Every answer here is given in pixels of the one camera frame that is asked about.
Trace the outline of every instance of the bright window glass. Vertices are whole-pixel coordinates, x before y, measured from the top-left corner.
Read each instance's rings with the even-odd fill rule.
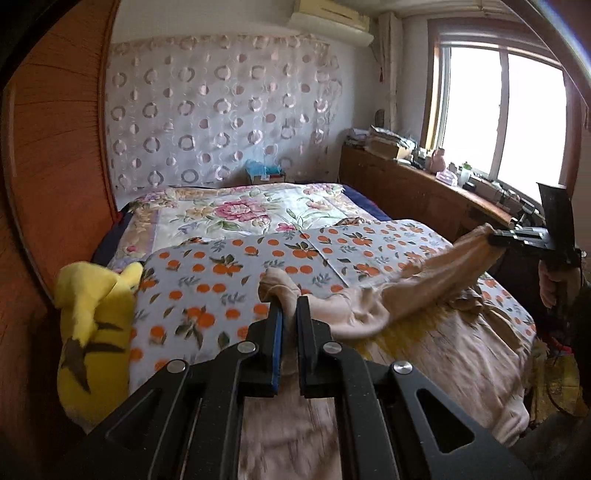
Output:
[[[499,180],[540,202],[536,182],[557,184],[560,178],[565,133],[562,70],[510,54],[509,117]]]
[[[488,174],[496,146],[501,104],[499,53],[480,48],[452,48],[449,102],[442,147],[446,162]]]

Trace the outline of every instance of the navy blue mattress edge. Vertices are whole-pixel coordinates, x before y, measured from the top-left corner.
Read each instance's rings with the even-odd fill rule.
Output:
[[[365,197],[362,193],[359,193],[354,188],[349,187],[348,185],[343,185],[343,193],[351,200],[355,205],[362,208],[370,215],[376,217],[381,222],[387,222],[390,220],[390,217],[386,215],[374,202],[369,200]],[[129,204],[125,205],[123,209],[119,213],[119,221],[111,227],[111,230],[107,232],[107,234],[103,237],[100,241],[99,246],[97,247],[95,253],[92,255],[91,262],[102,265],[106,267],[113,256],[115,256],[115,252],[117,251],[117,246],[119,245],[119,241],[125,232],[125,229],[129,225],[131,218],[133,217],[133,213],[129,211]]]

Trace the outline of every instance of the human hand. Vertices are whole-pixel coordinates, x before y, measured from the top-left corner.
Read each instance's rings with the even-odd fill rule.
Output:
[[[571,268],[564,271],[548,271],[544,261],[540,260],[538,265],[540,276],[540,298],[547,308],[556,305],[556,285],[559,282],[566,282],[566,303],[571,305],[581,289],[581,269]]]

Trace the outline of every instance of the metal screw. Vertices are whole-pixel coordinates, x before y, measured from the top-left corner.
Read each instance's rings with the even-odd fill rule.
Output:
[[[322,350],[324,350],[326,353],[331,353],[331,354],[335,354],[335,353],[340,353],[340,351],[343,349],[343,347],[341,347],[340,343],[337,342],[326,342],[323,346],[322,346]]]
[[[256,345],[252,342],[240,342],[238,344],[238,351],[240,353],[253,353],[256,350]]]
[[[394,362],[392,364],[392,368],[394,369],[394,371],[397,374],[400,374],[400,375],[408,375],[410,372],[413,371],[413,366],[411,365],[410,362],[407,362],[406,360],[400,360],[398,362]]]
[[[184,371],[185,368],[187,368],[187,364],[182,360],[172,360],[166,365],[166,370],[172,374],[179,374]]]

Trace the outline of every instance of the bottle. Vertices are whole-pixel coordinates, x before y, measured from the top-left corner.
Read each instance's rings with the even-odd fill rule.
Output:
[[[437,173],[438,171],[445,170],[445,160],[443,159],[443,155],[445,154],[445,150],[443,148],[438,148],[433,153],[431,158],[431,164],[429,165],[429,171],[431,173]]]
[[[470,175],[472,174],[472,167],[468,163],[464,163],[462,165],[462,173],[460,173],[460,178],[457,181],[457,185],[459,187],[463,187],[464,184],[470,180]]]

